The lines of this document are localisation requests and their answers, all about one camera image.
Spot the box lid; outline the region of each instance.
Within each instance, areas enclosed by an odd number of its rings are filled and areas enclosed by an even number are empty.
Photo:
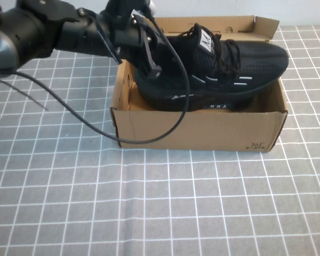
[[[156,22],[167,35],[188,31],[199,23],[213,33],[222,34],[222,39],[239,41],[269,41],[279,24],[278,20],[255,16],[157,18]]]

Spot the robotic arm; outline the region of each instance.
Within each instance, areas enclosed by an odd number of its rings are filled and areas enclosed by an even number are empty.
[[[151,52],[168,47],[148,21],[133,10],[151,15],[150,0],[109,0],[100,14],[61,0],[17,0],[0,8],[0,75],[17,70],[33,58],[47,58],[54,49],[128,60],[147,77],[161,67]]]

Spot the white wall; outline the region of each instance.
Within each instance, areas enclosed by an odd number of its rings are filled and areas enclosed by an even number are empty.
[[[67,0],[76,7],[100,12],[107,0]],[[158,17],[256,15],[281,25],[320,25],[320,0],[153,0]],[[4,9],[15,0],[0,0]]]

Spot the screw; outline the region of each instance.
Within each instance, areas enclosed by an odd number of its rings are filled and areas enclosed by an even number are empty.
[[[80,16],[85,16],[85,12],[84,12],[83,8],[79,8],[78,13],[80,14]]]

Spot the gray cutting mat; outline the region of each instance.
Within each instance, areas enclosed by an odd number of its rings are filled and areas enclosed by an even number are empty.
[[[290,115],[268,154],[121,150],[31,82],[0,85],[0,255],[320,255],[320,26],[281,27]],[[114,133],[117,66],[57,52],[22,69]]]

